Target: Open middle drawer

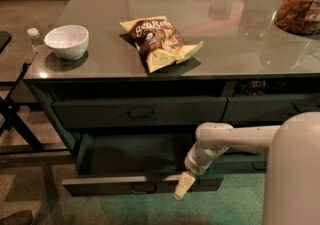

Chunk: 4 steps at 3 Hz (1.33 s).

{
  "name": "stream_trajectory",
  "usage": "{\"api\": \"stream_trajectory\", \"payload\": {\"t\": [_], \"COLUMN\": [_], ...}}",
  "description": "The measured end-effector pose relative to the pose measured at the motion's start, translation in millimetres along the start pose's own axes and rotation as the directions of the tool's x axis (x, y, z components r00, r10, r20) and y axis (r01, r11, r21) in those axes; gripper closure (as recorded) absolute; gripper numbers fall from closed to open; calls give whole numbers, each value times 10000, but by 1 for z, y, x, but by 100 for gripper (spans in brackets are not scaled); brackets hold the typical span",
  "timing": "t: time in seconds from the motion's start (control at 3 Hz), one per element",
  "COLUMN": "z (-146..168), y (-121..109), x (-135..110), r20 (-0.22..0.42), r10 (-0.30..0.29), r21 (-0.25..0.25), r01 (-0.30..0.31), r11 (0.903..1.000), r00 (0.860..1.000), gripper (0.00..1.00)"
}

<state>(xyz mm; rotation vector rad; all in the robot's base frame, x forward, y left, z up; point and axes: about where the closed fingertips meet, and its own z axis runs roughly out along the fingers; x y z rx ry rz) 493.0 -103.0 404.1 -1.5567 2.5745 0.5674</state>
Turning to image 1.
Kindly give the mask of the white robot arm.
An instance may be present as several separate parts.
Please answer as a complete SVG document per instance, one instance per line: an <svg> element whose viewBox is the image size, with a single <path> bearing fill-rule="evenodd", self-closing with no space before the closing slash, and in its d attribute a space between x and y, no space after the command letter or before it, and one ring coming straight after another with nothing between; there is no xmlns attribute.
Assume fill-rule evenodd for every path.
<svg viewBox="0 0 320 225"><path fill-rule="evenodd" d="M233 148L266 154L262 225L320 225L320 113L306 112L281 125L197 127L174 196L180 200L213 160Z"/></svg>

